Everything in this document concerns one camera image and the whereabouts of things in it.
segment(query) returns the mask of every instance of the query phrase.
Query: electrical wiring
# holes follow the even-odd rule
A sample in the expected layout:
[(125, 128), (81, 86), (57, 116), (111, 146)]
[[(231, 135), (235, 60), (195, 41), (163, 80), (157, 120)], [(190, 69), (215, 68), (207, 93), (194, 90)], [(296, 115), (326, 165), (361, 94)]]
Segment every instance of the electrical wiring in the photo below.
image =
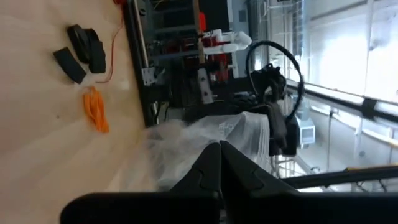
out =
[(301, 74), (300, 65), (296, 61), (296, 59), (294, 58), (292, 53), (290, 53), (286, 48), (284, 48), (283, 46), (281, 46), (281, 45), (279, 45), (279, 44), (277, 44), (275, 42), (265, 40), (265, 41), (260, 41), (260, 42), (258, 42), (256, 44), (254, 44), (250, 48), (250, 50), (249, 50), (249, 52), (248, 52), (248, 54), (246, 56), (246, 73), (248, 75), (248, 79), (250, 81), (250, 85), (251, 85), (252, 91), (253, 91), (254, 95), (256, 96), (257, 100), (260, 101), (260, 97), (263, 97), (263, 96), (262, 95), (259, 96), (259, 94), (258, 94), (258, 92), (256, 90), (256, 87), (254, 86), (254, 82), (253, 82), (251, 73), (249, 71), (249, 59), (250, 59), (250, 56), (253, 53), (253, 51), (256, 50), (258, 47), (260, 47), (262, 45), (274, 47), (277, 50), (280, 50), (293, 63), (293, 66), (297, 70), (298, 75), (300, 77), (300, 81), (298, 83), (298, 98), (297, 98), (296, 104), (294, 104), (292, 112), (285, 118), (285, 122), (288, 123), (288, 122), (290, 122), (293, 119), (294, 114), (298, 110), (298, 108), (299, 108), (299, 106), (301, 104), (302, 98), (303, 98), (303, 94), (304, 94), (304, 79), (303, 79), (303, 75)]
[[(126, 3), (126, 0), (113, 0), (113, 3), (115, 3), (118, 6), (123, 6), (123, 4)], [(124, 18), (123, 18), (123, 10), (121, 9), (121, 22), (120, 22), (120, 26), (118, 27), (116, 33), (113, 35), (112, 37), (112, 46), (111, 46), (111, 67), (110, 67), (110, 71), (109, 71), (109, 75), (108, 77), (104, 80), (104, 81), (97, 81), (96, 83), (107, 83), (109, 81), (111, 81), (112, 76), (113, 76), (113, 63), (114, 63), (114, 43), (116, 40), (116, 37), (118, 36), (120, 30), (123, 28), (124, 26)]]

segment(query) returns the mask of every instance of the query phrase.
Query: plastic wrap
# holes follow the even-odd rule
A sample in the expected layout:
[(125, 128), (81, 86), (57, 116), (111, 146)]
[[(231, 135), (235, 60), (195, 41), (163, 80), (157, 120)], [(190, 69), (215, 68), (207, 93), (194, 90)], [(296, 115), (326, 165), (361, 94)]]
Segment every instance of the plastic wrap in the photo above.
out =
[(147, 148), (157, 185), (175, 185), (210, 143), (226, 140), (270, 172), (269, 123), (263, 114), (208, 116), (189, 126), (171, 120), (150, 128)]

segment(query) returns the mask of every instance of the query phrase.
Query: red component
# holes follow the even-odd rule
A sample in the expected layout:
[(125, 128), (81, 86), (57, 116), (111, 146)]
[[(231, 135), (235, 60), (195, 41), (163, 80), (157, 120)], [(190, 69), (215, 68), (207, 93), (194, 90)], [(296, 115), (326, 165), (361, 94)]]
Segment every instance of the red component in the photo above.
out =
[(207, 27), (206, 27), (206, 15), (203, 12), (199, 13), (199, 21), (200, 21), (200, 29), (202, 31), (207, 30)]
[(165, 53), (172, 54), (177, 52), (180, 52), (180, 46), (176, 41), (171, 40), (165, 44)]
[[(216, 37), (209, 37), (209, 38), (203, 38), (202, 43), (204, 47), (214, 47), (214, 46), (228, 44), (229, 42), (217, 42)], [(216, 72), (215, 74), (216, 80), (218, 82), (225, 82), (226, 80), (228, 80), (227, 55), (226, 54), (210, 55), (209, 60), (212, 62), (220, 62), (222, 63), (222, 66), (224, 66), (224, 69), (222, 71)]]

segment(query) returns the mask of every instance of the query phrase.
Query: floor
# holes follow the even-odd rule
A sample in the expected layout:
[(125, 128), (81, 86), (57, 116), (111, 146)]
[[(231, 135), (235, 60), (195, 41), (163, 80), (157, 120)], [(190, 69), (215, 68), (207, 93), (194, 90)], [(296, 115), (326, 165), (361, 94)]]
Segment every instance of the floor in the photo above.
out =
[[(315, 173), (338, 172), (343, 171), (349, 166), (354, 166), (354, 161), (352, 158), (346, 156), (346, 154), (342, 154), (341, 151), (333, 147), (330, 148), (328, 163), (328, 148), (325, 142), (310, 145), (310, 147), (306, 149), (299, 149), (298, 156), (309, 167), (313, 168)], [(398, 179), (384, 179), (382, 182), (387, 187), (389, 192), (398, 192)], [(362, 187), (370, 192), (382, 192), (381, 185), (376, 180), (362, 183)], [(330, 186), (330, 189), (337, 192), (349, 192), (352, 190), (351, 184), (332, 185)]]
[(1, 223), (58, 223), (66, 203), (88, 192), (155, 190), (139, 147), (144, 122), (126, 31), (116, 39), (112, 80), (95, 84), (108, 134), (88, 122), (82, 102), (87, 87), (107, 74), (89, 74), (77, 85), (52, 57), (71, 47), (65, 27), (77, 23), (97, 31), (108, 73), (120, 20), (112, 0), (0, 2)]

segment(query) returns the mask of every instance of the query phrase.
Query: orange cable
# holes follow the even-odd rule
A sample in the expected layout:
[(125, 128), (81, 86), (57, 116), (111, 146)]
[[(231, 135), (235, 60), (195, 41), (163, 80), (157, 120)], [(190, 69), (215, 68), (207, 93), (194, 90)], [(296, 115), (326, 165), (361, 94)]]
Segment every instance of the orange cable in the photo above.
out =
[(109, 132), (109, 124), (105, 118), (105, 106), (101, 93), (95, 87), (89, 87), (89, 92), (83, 94), (85, 113), (95, 128), (102, 133)]
[(118, 28), (118, 30), (116, 31), (116, 33), (113, 35), (112, 38), (112, 47), (111, 47), (111, 70), (109, 72), (108, 77), (106, 78), (106, 80), (104, 81), (97, 81), (96, 83), (107, 83), (109, 81), (111, 81), (112, 76), (113, 76), (113, 61), (114, 61), (114, 42), (116, 39), (116, 36), (118, 36), (120, 30), (123, 28), (124, 25), (124, 18), (123, 18), (123, 10), (122, 10), (122, 6), (123, 4), (126, 3), (126, 0), (113, 0), (113, 3), (115, 3), (116, 5), (121, 6), (121, 22), (120, 22), (120, 26)]

